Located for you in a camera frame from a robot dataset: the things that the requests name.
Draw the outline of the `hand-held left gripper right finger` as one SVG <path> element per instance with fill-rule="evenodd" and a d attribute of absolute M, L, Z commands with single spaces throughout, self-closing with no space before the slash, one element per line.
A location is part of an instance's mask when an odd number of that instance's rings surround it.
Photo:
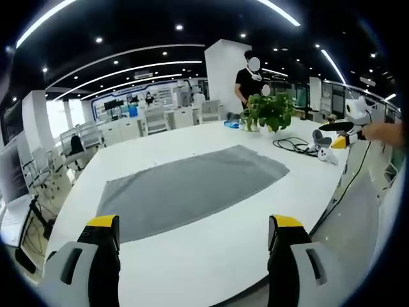
<path fill-rule="evenodd" d="M 297 219 L 269 217 L 268 251 L 269 306 L 342 306 L 347 300 L 341 263 Z"/>

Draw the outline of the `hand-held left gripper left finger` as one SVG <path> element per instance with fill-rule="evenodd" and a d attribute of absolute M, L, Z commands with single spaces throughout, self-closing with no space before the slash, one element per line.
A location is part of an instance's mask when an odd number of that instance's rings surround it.
<path fill-rule="evenodd" d="M 90 220 L 45 261 L 38 293 L 47 306 L 119 306 L 120 219 Z"/>

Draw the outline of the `person's right hand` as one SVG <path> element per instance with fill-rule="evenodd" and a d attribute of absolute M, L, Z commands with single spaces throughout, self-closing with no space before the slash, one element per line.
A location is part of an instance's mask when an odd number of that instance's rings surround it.
<path fill-rule="evenodd" d="M 369 141 L 381 141 L 398 147 L 405 145 L 401 123 L 372 123 L 364 126 L 362 133 Z"/>

